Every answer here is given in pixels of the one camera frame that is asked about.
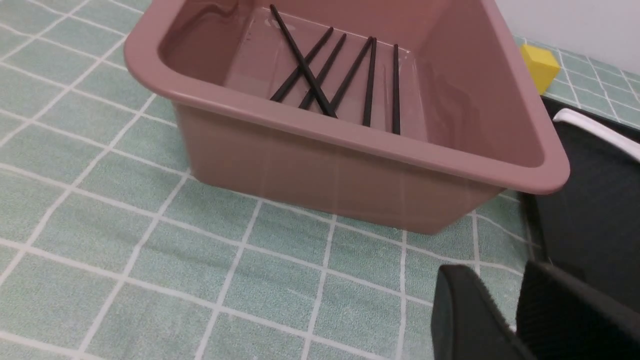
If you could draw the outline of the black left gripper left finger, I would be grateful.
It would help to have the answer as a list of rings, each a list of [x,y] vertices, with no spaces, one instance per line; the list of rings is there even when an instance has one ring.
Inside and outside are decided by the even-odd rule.
[[[473,269],[438,269],[430,317],[435,360],[534,360]]]

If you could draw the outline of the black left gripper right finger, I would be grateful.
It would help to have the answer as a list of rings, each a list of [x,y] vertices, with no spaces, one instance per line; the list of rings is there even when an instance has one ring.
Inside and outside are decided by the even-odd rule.
[[[516,334],[538,360],[637,360],[639,314],[546,262],[525,265]]]

